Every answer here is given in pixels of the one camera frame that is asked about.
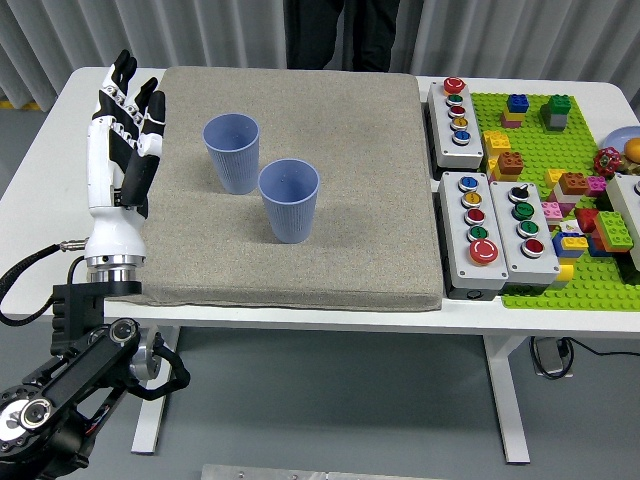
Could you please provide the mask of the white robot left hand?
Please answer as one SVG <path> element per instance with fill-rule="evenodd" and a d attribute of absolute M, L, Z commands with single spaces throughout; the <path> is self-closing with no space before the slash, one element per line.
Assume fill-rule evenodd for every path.
<path fill-rule="evenodd" d="M 140 266 L 146 257 L 141 229 L 162 157 L 166 109 L 154 77 L 137 93 L 128 93 L 136 70 L 136 58 L 123 50 L 102 82 L 88 128 L 88 207 L 94 227 L 85 258 L 91 266 L 118 261 Z"/>

